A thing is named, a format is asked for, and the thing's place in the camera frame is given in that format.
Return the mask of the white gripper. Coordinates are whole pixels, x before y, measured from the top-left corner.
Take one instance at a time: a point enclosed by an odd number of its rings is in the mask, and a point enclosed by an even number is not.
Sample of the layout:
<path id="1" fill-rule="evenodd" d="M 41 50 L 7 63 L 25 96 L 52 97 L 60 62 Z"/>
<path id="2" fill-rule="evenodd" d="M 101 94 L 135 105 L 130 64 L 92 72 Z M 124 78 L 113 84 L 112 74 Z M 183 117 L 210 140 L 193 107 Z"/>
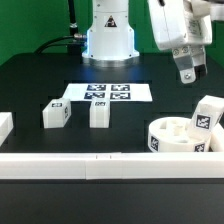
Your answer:
<path id="1" fill-rule="evenodd" d="M 182 83 L 206 76 L 205 47 L 196 45 L 212 43 L 210 16 L 197 18 L 192 0 L 148 0 L 148 6 L 156 45 L 160 50 L 173 49 Z M 191 53 L 188 45 L 193 45 Z"/>

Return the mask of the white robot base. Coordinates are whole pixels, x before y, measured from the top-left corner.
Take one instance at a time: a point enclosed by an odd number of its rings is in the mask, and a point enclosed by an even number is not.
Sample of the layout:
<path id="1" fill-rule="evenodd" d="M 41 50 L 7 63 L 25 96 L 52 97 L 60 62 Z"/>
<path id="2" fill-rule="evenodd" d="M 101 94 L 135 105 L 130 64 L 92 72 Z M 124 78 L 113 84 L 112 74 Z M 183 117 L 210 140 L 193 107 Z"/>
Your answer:
<path id="1" fill-rule="evenodd" d="M 123 67 L 139 61 L 134 30 L 129 25 L 129 0 L 92 0 L 93 21 L 87 31 L 83 62 L 99 67 Z"/>

